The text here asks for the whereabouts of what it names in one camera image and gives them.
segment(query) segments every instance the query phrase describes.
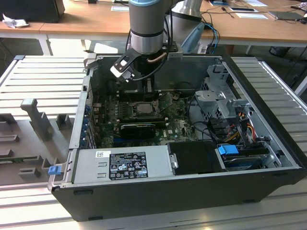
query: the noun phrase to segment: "wooden desk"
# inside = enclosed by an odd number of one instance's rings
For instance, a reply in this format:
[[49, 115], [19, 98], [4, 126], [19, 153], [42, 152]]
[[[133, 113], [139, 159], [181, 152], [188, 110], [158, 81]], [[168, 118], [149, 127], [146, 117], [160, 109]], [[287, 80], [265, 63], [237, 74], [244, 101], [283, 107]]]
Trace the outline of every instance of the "wooden desk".
[[[295, 5], [299, 2], [289, 0], [260, 0], [264, 4], [268, 5], [268, 8]], [[276, 20], [268, 13], [262, 13], [268, 19], [247, 19], [239, 18], [235, 13], [232, 13], [234, 18], [229, 14], [214, 14], [222, 13], [221, 8], [213, 9], [210, 3], [204, 2], [201, 11], [212, 12], [214, 27], [220, 32], [220, 39], [222, 44], [241, 44], [241, 45], [263, 45], [268, 46], [276, 45], [276, 43], [285, 43], [286, 46], [306, 46], [307, 43], [307, 25], [300, 22], [294, 23], [293, 21], [285, 22], [282, 20]], [[293, 10], [290, 7], [268, 9], [266, 7], [253, 7], [259, 12], [267, 11], [290, 11]], [[304, 15], [302, 11], [295, 11], [301, 15]], [[209, 14], [203, 14], [203, 17], [207, 22], [210, 22]], [[202, 35], [203, 39], [206, 39], [212, 35], [212, 31], [205, 31]]]
[[65, 13], [57, 24], [45, 23], [43, 34], [127, 36], [129, 12], [111, 11], [112, 3], [64, 0]]
[[[59, 23], [30, 23], [30, 27], [11, 29], [0, 24], [1, 37], [36, 38], [39, 40], [45, 55], [52, 55], [48, 39], [70, 38], [125, 41], [130, 28], [129, 13], [111, 11], [112, 3], [99, 2], [88, 4], [87, 1], [74, 2], [63, 0], [65, 14]], [[289, 0], [260, 0], [267, 4], [268, 8], [285, 5], [295, 5], [298, 1]], [[285, 21], [274, 21], [268, 13], [263, 13], [269, 19], [243, 19], [236, 14], [235, 18], [223, 13], [221, 8], [215, 8], [204, 1], [201, 11], [213, 12], [214, 27], [220, 32], [220, 44], [229, 45], [253, 45], [253, 46], [291, 46], [305, 47], [307, 44], [307, 25], [300, 22], [295, 24]], [[289, 11], [290, 7], [268, 9], [256, 8], [258, 11]], [[210, 22], [206, 13], [204, 18]], [[205, 45], [210, 42], [212, 31], [204, 31], [201, 42]]]

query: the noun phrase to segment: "robotic arm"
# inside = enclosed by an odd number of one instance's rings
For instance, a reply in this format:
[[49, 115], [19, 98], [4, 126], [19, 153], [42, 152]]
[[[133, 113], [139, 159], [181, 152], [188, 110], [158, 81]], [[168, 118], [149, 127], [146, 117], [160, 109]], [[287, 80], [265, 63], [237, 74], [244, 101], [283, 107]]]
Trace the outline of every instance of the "robotic arm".
[[[125, 81], [141, 81], [156, 73], [166, 61], [163, 47], [165, 13], [182, 0], [130, 0], [131, 49], [112, 66]], [[141, 74], [135, 78], [134, 71]]]

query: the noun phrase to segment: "slotted metal surface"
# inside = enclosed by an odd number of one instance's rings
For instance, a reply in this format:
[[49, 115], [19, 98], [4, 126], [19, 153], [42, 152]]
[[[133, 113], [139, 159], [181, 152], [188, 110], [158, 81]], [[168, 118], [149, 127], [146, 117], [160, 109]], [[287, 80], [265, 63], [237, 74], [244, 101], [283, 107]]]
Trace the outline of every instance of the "slotted metal surface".
[[36, 98], [38, 110], [48, 118], [62, 113], [74, 117], [86, 75], [83, 58], [26, 56], [10, 67], [10, 73], [0, 79], [0, 114], [29, 119], [20, 104], [23, 99]]
[[[305, 103], [284, 85], [284, 82], [265, 62], [258, 61], [255, 57], [233, 57], [233, 60], [306, 154], [307, 107]], [[234, 84], [234, 87], [244, 98], [238, 85]]]

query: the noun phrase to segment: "black cable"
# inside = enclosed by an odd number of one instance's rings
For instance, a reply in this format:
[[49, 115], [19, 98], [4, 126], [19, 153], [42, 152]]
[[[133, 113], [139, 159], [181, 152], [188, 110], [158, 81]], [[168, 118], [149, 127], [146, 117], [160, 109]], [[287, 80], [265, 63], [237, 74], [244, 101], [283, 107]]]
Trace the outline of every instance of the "black cable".
[[172, 9], [169, 10], [169, 17], [170, 17], [170, 27], [171, 27], [171, 47], [173, 45], [173, 13], [172, 13]]
[[221, 9], [222, 9], [222, 11], [225, 11], [226, 13], [228, 13], [232, 18], [235, 18], [234, 16], [232, 16], [232, 15], [226, 10], [225, 7], [222, 7]]
[[12, 57], [15, 57], [15, 55], [14, 54], [12, 54], [12, 52], [6, 47], [6, 45], [0, 40], [0, 43], [4, 46], [4, 48], [10, 53], [10, 55], [12, 56]]
[[4, 61], [4, 62], [10, 64], [10, 62], [8, 62], [7, 60], [4, 60], [4, 59], [0, 59], [0, 61]]
[[296, 66], [297, 62], [301, 59], [302, 55], [304, 54], [304, 52], [306, 51], [307, 46], [305, 47], [305, 49], [303, 50], [303, 52], [301, 53], [301, 55], [296, 59], [295, 63], [293, 63], [292, 67], [288, 70], [286, 76], [284, 77], [284, 80], [287, 80], [287, 77], [289, 75], [289, 73], [291, 72], [291, 70], [294, 68], [294, 66]]
[[[220, 32], [219, 32], [217, 29], [215, 29], [215, 27], [214, 27], [211, 13], [209, 13], [209, 12], [206, 12], [206, 13], [209, 14], [212, 28], [213, 28], [213, 29], [216, 31], [216, 33], [217, 33], [217, 44], [216, 44], [216, 46], [217, 46], [217, 45], [219, 44], [219, 41], [220, 41]], [[212, 38], [211, 42], [210, 42], [209, 45], [208, 45], [208, 49], [210, 49], [210, 47], [213, 46], [213, 42], [214, 42], [214, 39], [215, 39], [215, 32], [214, 32], [214, 30], [212, 30], [213, 38]]]
[[130, 36], [131, 36], [131, 29], [129, 30], [127, 41], [126, 41], [126, 51], [127, 51], [127, 48], [128, 48], [128, 43], [129, 43], [129, 40], [130, 40]]
[[177, 82], [177, 83], [174, 85], [174, 89], [176, 90], [176, 86], [179, 86], [179, 85], [181, 85], [181, 84], [187, 84], [187, 85], [191, 86], [194, 90], [197, 90], [197, 89], [196, 89], [194, 86], [192, 86], [191, 83], [188, 82], [188, 81], [180, 81], [180, 82]]
[[170, 44], [171, 44], [171, 36], [170, 36], [169, 27], [168, 27], [168, 22], [167, 22], [166, 17], [164, 17], [164, 22], [165, 22], [166, 32], [167, 32], [167, 50], [169, 51], [169, 49], [170, 49]]
[[[207, 11], [203, 11], [201, 12], [201, 14], [204, 14], [204, 13], [214, 13], [214, 14], [225, 14], [225, 13], [228, 13], [228, 14], [232, 14], [232, 13], [240, 13], [240, 12], [207, 12]], [[259, 11], [259, 12], [244, 12], [244, 13], [268, 13], [268, 11]]]

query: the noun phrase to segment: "warning label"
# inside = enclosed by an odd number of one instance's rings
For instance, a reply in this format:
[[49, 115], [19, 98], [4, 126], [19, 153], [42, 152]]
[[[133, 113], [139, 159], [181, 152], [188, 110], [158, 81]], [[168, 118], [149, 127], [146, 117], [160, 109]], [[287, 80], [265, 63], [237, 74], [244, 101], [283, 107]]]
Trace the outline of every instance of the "warning label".
[[145, 152], [110, 154], [110, 180], [148, 177]]

